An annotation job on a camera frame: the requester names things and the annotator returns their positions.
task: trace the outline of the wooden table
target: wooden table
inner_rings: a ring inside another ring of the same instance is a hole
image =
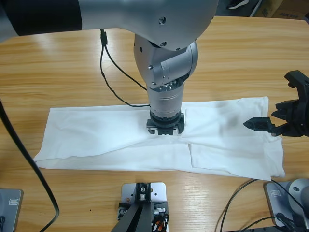
[[[133,56],[133,33],[109,29],[107,34],[112,57],[142,81]],[[308,38],[305,21],[215,17],[197,41],[199,61],[186,83],[183,101],[269,96],[269,112],[273,112],[275,103],[298,97],[283,76],[290,70],[309,76]],[[121,104],[101,77],[100,51],[99,30],[12,38],[0,44],[0,97],[33,157],[41,147],[51,107]],[[147,102],[144,90],[122,75],[106,55],[103,62],[111,86],[121,97],[130,103]],[[284,138],[283,147],[284,180],[309,177],[309,138]],[[24,190],[17,231],[38,231],[53,217],[54,209],[2,124],[0,164],[0,187]],[[60,206],[51,232],[110,231],[116,224],[121,186],[141,181],[166,183],[171,232],[213,232],[231,194],[247,181],[185,172],[42,172]],[[235,198],[224,230],[238,230],[269,216],[262,186],[255,182]],[[271,225],[268,220],[257,227]]]

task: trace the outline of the bolt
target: bolt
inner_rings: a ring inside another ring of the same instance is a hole
[[[161,46],[161,47],[165,47],[166,44],[167,44],[167,42],[164,41],[164,42],[162,42],[162,43],[160,44],[160,46]]]
[[[140,195],[140,200],[145,201],[146,200],[146,194],[141,194]]]
[[[159,24],[160,24],[160,25],[164,25],[165,22],[166,22],[166,18],[165,18],[165,17],[159,18]]]

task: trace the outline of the silver metal plate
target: silver metal plate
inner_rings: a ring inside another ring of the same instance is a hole
[[[166,185],[163,182],[150,183],[152,192],[150,199],[152,202],[167,202]],[[136,183],[124,184],[121,188],[121,202],[134,203]]]
[[[280,182],[280,184],[287,189],[289,181]],[[275,183],[266,184],[266,192],[272,214],[283,213],[283,215],[292,220],[293,216],[288,203],[287,193]],[[275,219],[275,223],[279,227],[284,226],[278,219]]]
[[[15,231],[22,198],[22,190],[0,189],[0,215],[5,217],[3,232]]]

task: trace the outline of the white towel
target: white towel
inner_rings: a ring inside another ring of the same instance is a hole
[[[169,171],[270,180],[284,176],[280,137],[243,126],[268,98],[185,102],[181,135],[151,135],[149,108],[52,108],[37,165],[50,169]]]

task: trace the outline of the metal cylinder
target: metal cylinder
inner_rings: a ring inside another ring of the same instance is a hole
[[[157,117],[174,117],[180,112],[183,101],[184,84],[178,87],[151,89],[147,87],[150,111]]]

